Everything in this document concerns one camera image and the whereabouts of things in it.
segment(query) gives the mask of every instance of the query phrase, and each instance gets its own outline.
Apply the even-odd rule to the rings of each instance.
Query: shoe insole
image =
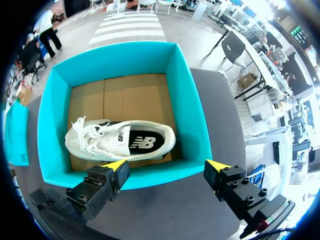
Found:
[[[130,130],[130,154],[148,154],[159,149],[165,143],[164,137],[154,131]]]

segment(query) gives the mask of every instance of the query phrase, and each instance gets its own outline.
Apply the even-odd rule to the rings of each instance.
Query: black pants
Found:
[[[48,30],[45,30],[43,33],[40,34],[39,39],[43,43],[45,49],[50,54],[50,57],[52,58],[55,56],[55,52],[52,50],[52,48],[49,44],[48,37],[53,41],[56,49],[59,50],[62,47],[62,45],[61,45],[61,42],[52,27],[49,28]]]

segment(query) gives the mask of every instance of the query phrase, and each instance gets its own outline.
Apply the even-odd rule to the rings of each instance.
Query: person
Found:
[[[285,81],[287,82],[287,83],[289,83],[289,81],[291,80],[296,80],[296,76],[295,75],[293,75],[291,72],[286,72],[285,74],[284,74],[284,79],[285,79]]]
[[[260,26],[261,29],[259,29],[257,31],[258,33],[258,39],[259,39],[259,43],[261,45],[263,44],[267,44],[268,40],[267,40],[267,37],[266,37],[266,26],[261,22],[261,21],[258,21],[257,24]]]
[[[60,50],[62,47],[61,42],[52,27],[53,16],[54,14],[50,9],[45,11],[33,28],[36,33],[39,33],[39,40],[43,43],[51,58],[56,54],[50,46],[48,37],[53,41],[57,50]]]

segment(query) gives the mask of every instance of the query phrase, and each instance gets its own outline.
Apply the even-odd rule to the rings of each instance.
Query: new balance logo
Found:
[[[124,132],[123,131],[119,131],[118,141],[122,142],[123,140],[124,140]]]
[[[150,149],[154,146],[155,141],[155,137],[146,136],[145,138],[143,138],[142,136],[137,136],[133,144],[131,144],[129,148],[135,149],[136,147],[138,147],[139,149]]]

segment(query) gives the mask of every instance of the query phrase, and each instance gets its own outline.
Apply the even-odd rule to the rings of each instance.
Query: turquoise box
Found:
[[[65,147],[71,89],[138,74],[166,75],[183,158],[132,168],[122,190],[165,184],[204,170],[205,160],[212,159],[208,130],[195,82],[180,47],[171,42],[137,41],[95,48],[52,68],[37,126],[39,163],[46,183],[73,188],[87,176],[86,172],[71,170]]]
[[[29,166],[27,151],[28,108],[14,102],[5,116],[4,149],[8,162]]]

